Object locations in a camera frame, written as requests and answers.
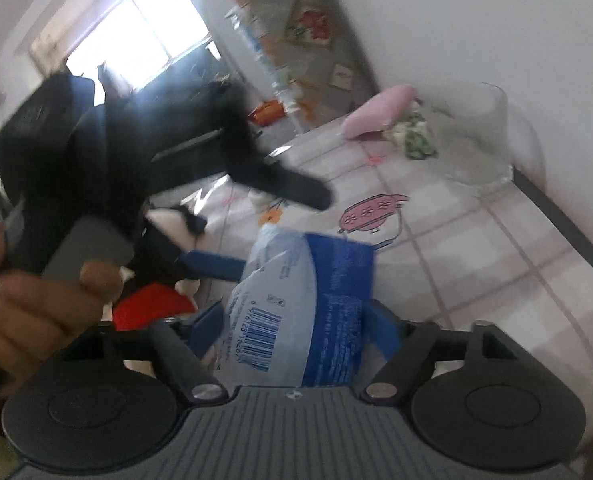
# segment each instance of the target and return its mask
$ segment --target tablecloth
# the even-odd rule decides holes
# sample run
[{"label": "tablecloth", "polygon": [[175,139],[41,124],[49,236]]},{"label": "tablecloth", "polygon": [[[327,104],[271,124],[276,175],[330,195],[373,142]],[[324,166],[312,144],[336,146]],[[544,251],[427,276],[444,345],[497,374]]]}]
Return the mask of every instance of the tablecloth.
[{"label": "tablecloth", "polygon": [[[336,200],[315,212],[275,200],[257,211],[227,178],[190,204],[208,218],[199,248],[247,258],[260,225],[345,236],[377,248],[374,298],[401,319],[467,330],[496,323],[583,401],[593,437],[593,268],[514,185],[484,198],[407,160],[385,140],[345,141],[340,121],[296,138],[281,158],[323,178]],[[202,303],[234,284],[204,284]]]}]

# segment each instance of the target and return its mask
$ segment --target glass cup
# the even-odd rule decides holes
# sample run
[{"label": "glass cup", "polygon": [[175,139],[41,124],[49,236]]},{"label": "glass cup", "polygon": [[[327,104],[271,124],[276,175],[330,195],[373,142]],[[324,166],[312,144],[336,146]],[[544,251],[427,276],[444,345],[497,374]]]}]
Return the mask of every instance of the glass cup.
[{"label": "glass cup", "polygon": [[481,196],[512,180],[508,97],[488,83],[456,82],[435,88],[423,110],[437,144],[441,171]]}]

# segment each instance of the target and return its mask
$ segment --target human hand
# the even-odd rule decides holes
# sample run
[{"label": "human hand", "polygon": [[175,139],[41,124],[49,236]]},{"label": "human hand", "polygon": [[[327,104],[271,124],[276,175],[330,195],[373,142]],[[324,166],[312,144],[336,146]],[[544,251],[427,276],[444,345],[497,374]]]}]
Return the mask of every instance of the human hand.
[{"label": "human hand", "polygon": [[[0,265],[4,256],[0,224]],[[115,301],[122,288],[118,269],[104,262],[84,264],[78,283],[18,270],[0,274],[0,367],[11,377],[0,394],[12,393],[54,352],[98,322],[103,305]]]}]

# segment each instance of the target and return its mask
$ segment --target gray ribbed plate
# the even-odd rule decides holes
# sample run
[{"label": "gray ribbed plate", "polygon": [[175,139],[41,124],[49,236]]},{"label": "gray ribbed plate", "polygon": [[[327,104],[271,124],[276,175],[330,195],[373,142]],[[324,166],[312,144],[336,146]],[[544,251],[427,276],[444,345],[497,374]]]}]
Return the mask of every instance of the gray ribbed plate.
[{"label": "gray ribbed plate", "polygon": [[348,388],[242,388],[230,403],[190,412],[173,440],[138,465],[67,477],[26,466],[13,480],[578,480],[563,465],[481,472],[424,444],[393,408]]}]

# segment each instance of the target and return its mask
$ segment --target round black disc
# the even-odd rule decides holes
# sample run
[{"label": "round black disc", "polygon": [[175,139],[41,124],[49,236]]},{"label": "round black disc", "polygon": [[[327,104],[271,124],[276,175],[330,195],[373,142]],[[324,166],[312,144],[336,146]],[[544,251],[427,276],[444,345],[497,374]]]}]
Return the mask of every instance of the round black disc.
[{"label": "round black disc", "polygon": [[458,462],[507,472],[566,459],[585,428],[585,412],[566,387],[547,379],[472,374],[465,369],[424,384],[411,406],[416,430]]},{"label": "round black disc", "polygon": [[155,452],[176,418],[176,399],[163,383],[90,360],[61,364],[57,374],[39,373],[6,403],[3,427],[30,462],[86,474]]}]

